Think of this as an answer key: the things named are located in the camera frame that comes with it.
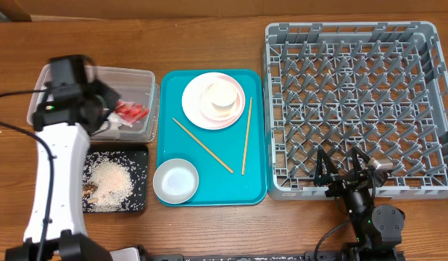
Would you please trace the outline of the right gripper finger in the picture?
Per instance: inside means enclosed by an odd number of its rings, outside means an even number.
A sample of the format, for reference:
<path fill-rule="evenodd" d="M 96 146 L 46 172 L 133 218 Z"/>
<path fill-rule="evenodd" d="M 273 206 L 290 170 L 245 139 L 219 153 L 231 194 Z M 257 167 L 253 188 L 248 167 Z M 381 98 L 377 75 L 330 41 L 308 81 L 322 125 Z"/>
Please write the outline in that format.
<path fill-rule="evenodd" d="M 366 164 L 369 163 L 371 157 L 369 157 L 366 153 L 364 153 L 357 146 L 353 146 L 348 152 L 347 155 L 352 158 L 353 163 L 353 173 L 360 174 L 362 171 L 362 167 L 360 165 L 359 158 L 361 158 Z"/>
<path fill-rule="evenodd" d="M 331 158 L 326 154 L 324 149 L 320 147 L 317 152 L 315 177 L 322 178 L 323 176 L 332 176 L 339 173 L 337 167 L 331 161 Z"/>

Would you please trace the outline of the white napkin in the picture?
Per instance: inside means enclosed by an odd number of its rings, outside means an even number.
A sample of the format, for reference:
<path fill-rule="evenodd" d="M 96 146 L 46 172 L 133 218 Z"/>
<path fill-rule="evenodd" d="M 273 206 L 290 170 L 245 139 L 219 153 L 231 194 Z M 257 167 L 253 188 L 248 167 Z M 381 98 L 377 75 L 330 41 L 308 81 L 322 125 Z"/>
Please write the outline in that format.
<path fill-rule="evenodd" d="M 129 128 L 132 127 L 131 123 L 122 119 L 121 116 L 119 116 L 115 112 L 112 112 L 107 119 L 111 125 L 111 128 L 120 128 L 121 126 L 127 126 Z"/>

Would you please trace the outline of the red silver foil wrapper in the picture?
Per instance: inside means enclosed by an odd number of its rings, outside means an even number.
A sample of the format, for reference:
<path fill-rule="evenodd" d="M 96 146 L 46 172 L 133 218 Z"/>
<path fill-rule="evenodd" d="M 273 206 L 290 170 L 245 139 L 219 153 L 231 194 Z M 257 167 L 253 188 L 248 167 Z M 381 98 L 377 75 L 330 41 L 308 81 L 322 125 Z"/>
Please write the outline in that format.
<path fill-rule="evenodd" d="M 142 104 L 118 101 L 115 107 L 115 113 L 128 123 L 136 123 L 149 114 L 149 108 L 144 107 Z"/>

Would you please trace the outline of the grey round bowl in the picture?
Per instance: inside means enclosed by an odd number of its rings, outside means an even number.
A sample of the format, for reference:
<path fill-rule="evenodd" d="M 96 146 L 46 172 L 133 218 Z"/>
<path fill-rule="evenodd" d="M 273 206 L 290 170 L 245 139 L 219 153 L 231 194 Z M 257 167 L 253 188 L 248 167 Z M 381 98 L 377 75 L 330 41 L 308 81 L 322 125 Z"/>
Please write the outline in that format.
<path fill-rule="evenodd" d="M 153 189 L 157 198 L 168 204 L 182 204 L 197 191 L 199 174 L 187 160 L 169 159 L 155 171 Z"/>

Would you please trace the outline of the white plastic cup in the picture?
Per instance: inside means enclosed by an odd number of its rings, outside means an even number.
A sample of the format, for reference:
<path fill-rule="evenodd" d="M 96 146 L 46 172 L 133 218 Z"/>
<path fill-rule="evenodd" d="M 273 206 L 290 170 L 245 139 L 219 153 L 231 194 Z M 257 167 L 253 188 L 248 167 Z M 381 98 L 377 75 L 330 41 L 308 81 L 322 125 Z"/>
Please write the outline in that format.
<path fill-rule="evenodd" d="M 232 83 L 220 81 L 209 87 L 207 97 L 215 109 L 230 109 L 237 99 L 237 90 Z"/>

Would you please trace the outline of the pink round plate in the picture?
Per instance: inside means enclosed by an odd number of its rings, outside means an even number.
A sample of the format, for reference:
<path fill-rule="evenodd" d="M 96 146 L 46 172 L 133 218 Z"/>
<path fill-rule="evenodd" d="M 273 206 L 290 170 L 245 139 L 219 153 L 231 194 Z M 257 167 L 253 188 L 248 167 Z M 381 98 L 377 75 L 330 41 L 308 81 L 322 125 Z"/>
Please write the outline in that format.
<path fill-rule="evenodd" d="M 237 90 L 237 99 L 230 109 L 215 109 L 207 97 L 209 87 L 216 82 L 232 83 Z M 199 94 L 199 126 L 207 130 L 219 130 L 234 124 L 245 107 L 245 94 L 241 85 L 231 76 L 221 72 L 208 72 L 197 77 L 201 88 Z"/>

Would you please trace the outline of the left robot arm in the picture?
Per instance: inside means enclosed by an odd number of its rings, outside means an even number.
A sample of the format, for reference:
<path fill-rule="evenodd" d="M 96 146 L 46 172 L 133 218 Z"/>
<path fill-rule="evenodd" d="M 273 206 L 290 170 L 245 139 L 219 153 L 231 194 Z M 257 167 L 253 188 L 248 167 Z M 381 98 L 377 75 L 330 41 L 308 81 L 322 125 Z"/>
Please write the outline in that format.
<path fill-rule="evenodd" d="M 33 113 L 38 170 L 32 214 L 23 243 L 6 260 L 147 260 L 142 246 L 109 251 L 90 239 L 82 208 L 83 166 L 96 132 L 114 110 L 119 94 L 100 80 L 52 81 Z"/>

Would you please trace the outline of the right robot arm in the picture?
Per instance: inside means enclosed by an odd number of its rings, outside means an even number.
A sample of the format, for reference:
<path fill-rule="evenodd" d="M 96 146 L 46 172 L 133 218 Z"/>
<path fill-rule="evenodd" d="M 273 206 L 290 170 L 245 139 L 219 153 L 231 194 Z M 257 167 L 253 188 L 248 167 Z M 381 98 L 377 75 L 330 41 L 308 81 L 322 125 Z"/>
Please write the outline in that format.
<path fill-rule="evenodd" d="M 313 260 L 404 260 L 396 245 L 402 243 L 405 213 L 390 204 L 375 204 L 376 189 L 391 175 L 392 161 L 369 157 L 356 146 L 349 151 L 349 157 L 352 169 L 341 175 L 327 153 L 318 149 L 314 184 L 326 186 L 327 197 L 341 199 L 349 219 L 319 240 Z M 353 227 L 356 241 L 344 243 L 333 254 L 322 254 L 322 243 L 347 225 Z"/>

